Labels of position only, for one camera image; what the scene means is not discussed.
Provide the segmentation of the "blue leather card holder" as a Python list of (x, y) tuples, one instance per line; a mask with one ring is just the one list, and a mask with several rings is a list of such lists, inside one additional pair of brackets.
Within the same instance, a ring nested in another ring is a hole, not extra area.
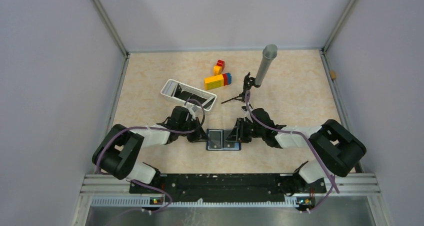
[(240, 142), (227, 140), (231, 132), (231, 129), (207, 129), (208, 141), (206, 142), (206, 150), (240, 151), (242, 149)]

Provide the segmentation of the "black card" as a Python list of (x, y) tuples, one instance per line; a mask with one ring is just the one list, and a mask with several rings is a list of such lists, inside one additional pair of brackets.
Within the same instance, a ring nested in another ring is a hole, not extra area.
[(222, 130), (209, 130), (206, 149), (209, 151), (219, 151), (223, 149), (223, 132)]
[(236, 150), (239, 149), (238, 142), (227, 140), (227, 137), (230, 135), (230, 133), (231, 133), (231, 130), (223, 130), (223, 137), (222, 137), (223, 145), (222, 145), (222, 148), (224, 150), (236, 151)]

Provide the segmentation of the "grey microphone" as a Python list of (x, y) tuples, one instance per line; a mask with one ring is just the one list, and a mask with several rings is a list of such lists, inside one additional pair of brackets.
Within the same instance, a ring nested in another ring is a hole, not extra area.
[(277, 57), (278, 47), (275, 44), (268, 44), (262, 51), (262, 59), (259, 65), (254, 85), (255, 87), (260, 87), (265, 78), (265, 75), (272, 63), (272, 61)]

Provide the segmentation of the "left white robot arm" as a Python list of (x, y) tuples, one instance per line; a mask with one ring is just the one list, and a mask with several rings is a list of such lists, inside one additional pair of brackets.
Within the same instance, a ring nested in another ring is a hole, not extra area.
[(207, 141), (204, 122), (205, 116), (199, 118), (192, 109), (176, 106), (163, 122), (150, 127), (115, 124), (95, 150), (92, 163), (98, 173), (139, 181), (147, 192), (154, 193), (160, 188), (160, 171), (138, 162), (141, 149), (168, 145), (179, 137), (186, 137), (191, 143)]

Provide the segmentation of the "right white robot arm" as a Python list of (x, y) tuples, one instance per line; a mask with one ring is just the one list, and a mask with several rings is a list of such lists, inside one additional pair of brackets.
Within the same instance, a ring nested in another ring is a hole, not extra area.
[(226, 140), (249, 143), (260, 138), (272, 148), (311, 150), (314, 160), (294, 173), (293, 186), (299, 192), (307, 192), (321, 178), (329, 179), (337, 191), (336, 177), (346, 177), (367, 152), (365, 145), (334, 119), (314, 127), (290, 127), (276, 124), (262, 108), (243, 109), (245, 117), (236, 120)]

